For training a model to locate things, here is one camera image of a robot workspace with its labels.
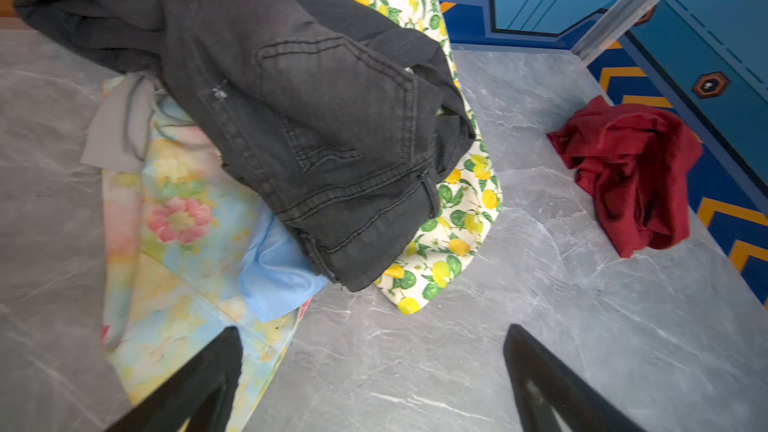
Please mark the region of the dark red cloth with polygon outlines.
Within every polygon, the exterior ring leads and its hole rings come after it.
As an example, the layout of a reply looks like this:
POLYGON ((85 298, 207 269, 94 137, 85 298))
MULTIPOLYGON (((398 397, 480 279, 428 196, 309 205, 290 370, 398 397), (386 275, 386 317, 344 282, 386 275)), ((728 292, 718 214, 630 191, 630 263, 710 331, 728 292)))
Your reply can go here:
POLYGON ((677 115, 592 99, 547 138, 622 258, 665 250, 690 235, 687 175, 703 145, 677 115))

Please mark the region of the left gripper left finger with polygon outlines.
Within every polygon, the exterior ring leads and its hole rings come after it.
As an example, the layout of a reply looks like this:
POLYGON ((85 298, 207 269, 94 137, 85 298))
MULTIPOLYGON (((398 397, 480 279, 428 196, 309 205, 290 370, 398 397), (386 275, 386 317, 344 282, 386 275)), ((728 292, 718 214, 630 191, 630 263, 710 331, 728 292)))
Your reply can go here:
POLYGON ((111 431, 224 431, 241 374, 239 330, 227 327, 111 431))

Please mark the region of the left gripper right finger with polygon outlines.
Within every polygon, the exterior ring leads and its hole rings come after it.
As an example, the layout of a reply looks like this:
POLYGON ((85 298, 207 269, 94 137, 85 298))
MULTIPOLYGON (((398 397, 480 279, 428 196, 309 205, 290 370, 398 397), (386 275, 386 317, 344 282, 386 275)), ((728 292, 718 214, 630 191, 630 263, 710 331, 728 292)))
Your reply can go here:
POLYGON ((522 325, 509 327, 503 355, 523 430, 643 430, 522 325))

